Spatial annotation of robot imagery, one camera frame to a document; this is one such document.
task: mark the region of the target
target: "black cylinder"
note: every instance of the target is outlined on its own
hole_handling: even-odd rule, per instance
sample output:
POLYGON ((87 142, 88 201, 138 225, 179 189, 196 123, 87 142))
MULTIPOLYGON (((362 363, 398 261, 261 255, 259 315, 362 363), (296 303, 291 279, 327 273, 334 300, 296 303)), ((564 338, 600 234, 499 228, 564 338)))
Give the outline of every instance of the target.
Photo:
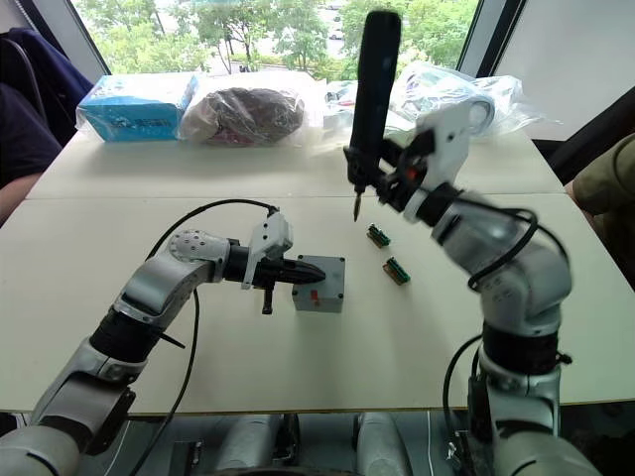
POLYGON ((161 329, 110 307, 89 340, 95 350, 108 357, 140 363, 146 360, 160 335, 161 329))
POLYGON ((492 361, 519 374, 541 375, 558 365, 558 333, 525 337, 483 323, 483 349, 492 361))
POLYGON ((247 270, 247 261, 249 260, 249 248, 240 245, 231 245, 229 248, 229 257, 225 264, 225 270, 222 277, 227 281, 242 283, 247 270))
POLYGON ((378 157, 384 137, 400 41, 399 15, 387 11, 368 14, 359 51, 357 98, 350 147, 373 158, 378 157))
POLYGON ((459 195, 460 191, 445 181, 426 197, 417 210, 417 216, 428 226, 435 227, 459 195))

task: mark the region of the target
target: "screwdriver bit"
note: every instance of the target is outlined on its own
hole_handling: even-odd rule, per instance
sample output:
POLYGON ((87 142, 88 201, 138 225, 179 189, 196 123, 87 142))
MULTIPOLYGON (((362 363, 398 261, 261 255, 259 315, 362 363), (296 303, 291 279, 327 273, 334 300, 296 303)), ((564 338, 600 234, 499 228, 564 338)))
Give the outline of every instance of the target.
POLYGON ((355 205, 353 206, 353 221, 357 221, 359 216, 359 207, 361 206, 361 191, 357 192, 355 197, 355 205))

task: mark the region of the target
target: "wall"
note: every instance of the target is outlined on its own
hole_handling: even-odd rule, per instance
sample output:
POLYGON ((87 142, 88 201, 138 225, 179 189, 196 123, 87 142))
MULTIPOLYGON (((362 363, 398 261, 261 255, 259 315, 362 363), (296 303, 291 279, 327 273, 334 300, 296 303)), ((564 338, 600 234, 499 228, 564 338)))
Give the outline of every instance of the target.
POLYGON ((24 18, 18 7, 11 0, 0 1, 0 33, 9 31, 12 27, 28 27, 29 23, 24 18))
POLYGON ((635 85, 635 1, 528 0, 496 74, 563 125, 533 139, 565 140, 635 85))

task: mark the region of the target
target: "white table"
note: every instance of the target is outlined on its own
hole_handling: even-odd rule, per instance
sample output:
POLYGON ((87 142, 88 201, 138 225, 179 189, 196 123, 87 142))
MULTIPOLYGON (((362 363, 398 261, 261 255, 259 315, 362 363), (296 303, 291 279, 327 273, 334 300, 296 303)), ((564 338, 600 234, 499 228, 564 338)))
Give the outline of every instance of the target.
MULTIPOLYGON (((536 209, 571 253, 573 291, 563 304, 565 404, 635 398, 635 295, 584 218, 563 194, 491 195, 536 209)), ((202 199, 27 200, 0 230, 0 409, 28 411, 79 340, 167 226, 202 199)), ((204 285, 200 341, 181 413, 438 408, 445 367, 479 332, 477 295, 430 231, 370 197, 353 223, 349 197, 275 198, 295 228, 289 256, 347 259, 342 314, 297 313, 291 288, 277 285, 274 314, 262 293, 235 283, 204 285), (378 250, 375 222, 392 238, 378 250), (394 255, 412 281, 397 287, 381 269, 394 255)), ((191 222, 218 236, 248 239, 262 211, 216 208, 191 222)), ((192 306, 169 329, 189 344, 192 306)), ((187 350, 157 345, 134 385, 134 414, 164 413, 181 383, 187 350)), ((470 359, 454 375, 450 403, 464 406, 470 359)))
MULTIPOLYGON (((79 133, 29 198, 352 196, 342 146, 330 141, 303 149, 106 144, 79 133)), ((564 192, 522 131, 472 141, 456 184, 483 193, 564 192)))

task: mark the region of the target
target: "window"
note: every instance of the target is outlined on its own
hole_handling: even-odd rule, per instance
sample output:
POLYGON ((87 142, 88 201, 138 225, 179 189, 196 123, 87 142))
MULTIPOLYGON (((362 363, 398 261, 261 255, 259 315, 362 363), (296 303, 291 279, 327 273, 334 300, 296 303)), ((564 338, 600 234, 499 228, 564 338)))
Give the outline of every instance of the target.
POLYGON ((456 67, 478 0, 69 0, 113 73, 290 68, 356 76, 366 14, 403 19, 400 66, 456 67))

